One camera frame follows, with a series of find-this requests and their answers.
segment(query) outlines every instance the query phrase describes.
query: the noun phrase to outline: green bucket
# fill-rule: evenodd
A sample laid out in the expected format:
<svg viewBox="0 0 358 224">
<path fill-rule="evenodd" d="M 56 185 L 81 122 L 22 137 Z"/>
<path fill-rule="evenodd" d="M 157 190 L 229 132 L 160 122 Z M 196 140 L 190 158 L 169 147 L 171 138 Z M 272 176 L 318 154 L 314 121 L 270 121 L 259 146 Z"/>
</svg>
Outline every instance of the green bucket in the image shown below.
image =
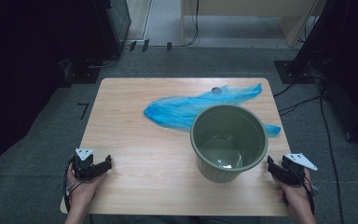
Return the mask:
<svg viewBox="0 0 358 224">
<path fill-rule="evenodd" d="M 266 155 L 269 140 L 260 119 L 236 105 L 215 105 L 202 111 L 190 131 L 200 172 L 227 183 L 255 167 Z"/>
</svg>

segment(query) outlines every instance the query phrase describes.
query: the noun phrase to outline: blue plastic bag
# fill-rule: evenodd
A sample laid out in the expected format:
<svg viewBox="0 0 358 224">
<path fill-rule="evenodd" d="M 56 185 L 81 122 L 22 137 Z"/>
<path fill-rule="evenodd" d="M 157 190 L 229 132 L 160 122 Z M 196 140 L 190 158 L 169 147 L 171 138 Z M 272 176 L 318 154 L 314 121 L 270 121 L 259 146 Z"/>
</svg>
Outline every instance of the blue plastic bag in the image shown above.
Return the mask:
<svg viewBox="0 0 358 224">
<path fill-rule="evenodd" d="M 172 96 L 156 100 L 144 110 L 144 114 L 163 127 L 189 132 L 194 119 L 204 109 L 221 104 L 240 105 L 255 98 L 261 91 L 261 84 L 245 88 L 226 85 L 195 97 Z M 266 130 L 268 135 L 276 135 L 281 128 L 269 124 Z"/>
</svg>

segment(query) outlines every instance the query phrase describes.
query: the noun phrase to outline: wooden table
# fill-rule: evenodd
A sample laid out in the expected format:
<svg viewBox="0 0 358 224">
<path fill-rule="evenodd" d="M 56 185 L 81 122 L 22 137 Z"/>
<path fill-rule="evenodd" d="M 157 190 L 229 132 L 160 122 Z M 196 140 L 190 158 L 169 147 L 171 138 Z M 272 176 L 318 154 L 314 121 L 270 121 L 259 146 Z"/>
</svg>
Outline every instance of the wooden table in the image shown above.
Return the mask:
<svg viewBox="0 0 358 224">
<path fill-rule="evenodd" d="M 181 39 L 185 44 L 185 16 L 196 16 L 198 0 L 181 0 Z M 200 16 L 276 17 L 287 45 L 293 47 L 310 16 L 320 15 L 325 0 L 203 0 Z"/>
<path fill-rule="evenodd" d="M 113 172 L 99 187 L 91 214 L 191 216 L 288 216 L 267 171 L 290 149 L 284 128 L 268 140 L 266 158 L 232 182 L 217 184 L 198 170 L 189 133 L 163 128 L 144 109 L 166 96 L 196 96 L 213 87 L 262 84 L 243 106 L 265 123 L 282 127 L 264 78 L 107 78 L 99 89 L 81 148 L 94 149 L 94 163 L 113 158 Z"/>
</svg>

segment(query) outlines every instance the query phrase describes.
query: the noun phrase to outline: gray carpet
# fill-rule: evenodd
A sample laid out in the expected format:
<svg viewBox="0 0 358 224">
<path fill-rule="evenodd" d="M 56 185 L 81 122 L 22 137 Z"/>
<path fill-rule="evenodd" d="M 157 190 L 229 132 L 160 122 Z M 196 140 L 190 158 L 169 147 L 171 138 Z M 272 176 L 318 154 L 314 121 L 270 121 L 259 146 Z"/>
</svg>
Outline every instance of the gray carpet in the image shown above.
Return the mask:
<svg viewBox="0 0 358 224">
<path fill-rule="evenodd" d="M 105 77 L 265 77 L 273 92 L 283 90 L 275 60 L 292 60 L 297 49 L 197 49 L 150 47 L 129 52 L 102 69 L 96 84 L 58 89 L 31 131 L 0 157 L 0 223 L 63 223 L 60 212 L 65 164 L 79 146 L 100 82 Z M 279 109 L 318 95 L 318 84 L 296 84 L 276 97 Z M 90 104 L 81 119 L 84 106 Z M 346 223 L 358 223 L 358 144 L 345 130 L 330 102 L 323 101 L 341 186 Z M 282 116 L 293 153 L 304 153 L 318 167 L 312 172 L 319 223 L 339 223 L 337 189 L 319 101 Z M 93 216 L 94 223 L 122 223 L 123 216 Z M 293 223 L 290 217 L 262 217 L 263 223 Z"/>
</svg>

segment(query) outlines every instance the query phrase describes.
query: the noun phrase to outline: hand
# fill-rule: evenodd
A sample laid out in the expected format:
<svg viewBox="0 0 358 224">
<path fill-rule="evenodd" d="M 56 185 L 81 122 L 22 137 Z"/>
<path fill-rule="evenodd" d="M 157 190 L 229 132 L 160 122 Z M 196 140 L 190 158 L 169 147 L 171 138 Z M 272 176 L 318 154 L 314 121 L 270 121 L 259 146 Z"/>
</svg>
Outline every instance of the hand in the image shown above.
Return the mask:
<svg viewBox="0 0 358 224">
<path fill-rule="evenodd" d="M 67 183 L 73 183 L 76 181 L 73 170 L 73 164 L 71 163 L 66 177 Z M 98 186 L 106 177 L 107 173 L 104 173 L 93 178 L 91 182 L 75 182 L 75 184 L 69 190 L 71 192 L 71 209 L 69 211 L 68 217 L 65 220 L 66 224 L 83 223 L 84 217 L 86 216 L 87 210 L 89 209 L 90 202 L 94 197 L 94 194 L 97 193 Z"/>
<path fill-rule="evenodd" d="M 304 172 L 305 177 L 310 181 L 309 170 L 304 169 Z M 280 197 L 283 199 L 283 197 L 286 196 L 286 199 L 289 202 L 289 212 L 295 220 L 300 224 L 316 224 L 305 189 L 303 187 L 291 187 L 283 184 L 274 176 L 272 178 L 274 178 L 275 182 L 281 186 L 281 189 L 279 190 Z"/>
</svg>

